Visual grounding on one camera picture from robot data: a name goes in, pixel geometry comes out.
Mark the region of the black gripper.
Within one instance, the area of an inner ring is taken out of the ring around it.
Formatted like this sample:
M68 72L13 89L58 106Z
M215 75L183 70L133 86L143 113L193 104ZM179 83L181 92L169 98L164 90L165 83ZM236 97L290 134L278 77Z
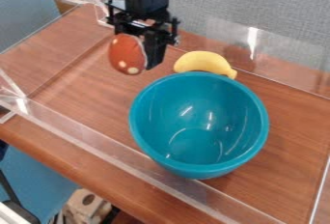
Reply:
M179 20L168 12L168 0L108 0L107 23L115 33L144 35L147 68L163 62L165 45L177 43Z

